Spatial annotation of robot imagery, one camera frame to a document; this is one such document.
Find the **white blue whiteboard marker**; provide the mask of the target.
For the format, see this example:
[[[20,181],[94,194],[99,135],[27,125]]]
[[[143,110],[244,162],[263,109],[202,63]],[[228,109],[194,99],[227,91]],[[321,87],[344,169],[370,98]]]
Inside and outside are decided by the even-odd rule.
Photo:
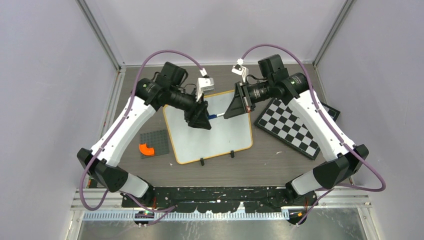
[[[211,115],[208,115],[207,116],[207,118],[209,119],[209,120],[212,120],[212,119],[216,119],[216,118],[220,118],[220,117],[223,117],[224,116],[224,112],[223,113],[218,113],[218,114],[211,114]]]

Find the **yellow framed whiteboard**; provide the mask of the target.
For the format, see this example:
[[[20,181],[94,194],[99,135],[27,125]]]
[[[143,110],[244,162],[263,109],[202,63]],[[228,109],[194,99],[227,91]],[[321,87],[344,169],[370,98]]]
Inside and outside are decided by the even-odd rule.
[[[253,145],[249,113],[229,119],[211,119],[210,130],[189,127],[184,112],[166,105],[162,109],[176,162],[180,165],[247,150]]]

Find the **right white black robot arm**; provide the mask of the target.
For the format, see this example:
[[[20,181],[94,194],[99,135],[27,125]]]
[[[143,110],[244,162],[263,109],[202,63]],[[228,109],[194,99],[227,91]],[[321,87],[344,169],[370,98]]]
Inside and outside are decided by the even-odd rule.
[[[368,148],[355,144],[323,109],[306,70],[290,75],[278,54],[260,59],[263,82],[250,85],[253,103],[275,98],[287,106],[305,125],[320,148],[325,162],[286,183],[285,198],[299,205],[306,194],[330,190],[355,174],[369,155]]]

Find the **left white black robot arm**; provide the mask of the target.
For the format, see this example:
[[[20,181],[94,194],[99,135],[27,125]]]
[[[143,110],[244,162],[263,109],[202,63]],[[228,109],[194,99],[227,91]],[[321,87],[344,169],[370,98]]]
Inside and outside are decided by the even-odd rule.
[[[188,72],[166,62],[153,79],[143,78],[135,86],[124,109],[105,135],[90,149],[81,148],[77,158],[88,175],[111,192],[134,196],[141,207],[153,202],[152,186],[139,176],[119,167],[122,155],[140,128],[162,107],[168,105],[183,111],[184,120],[191,128],[210,130],[208,102],[204,93],[214,90],[213,78],[200,70],[194,93],[187,93],[181,84]]]

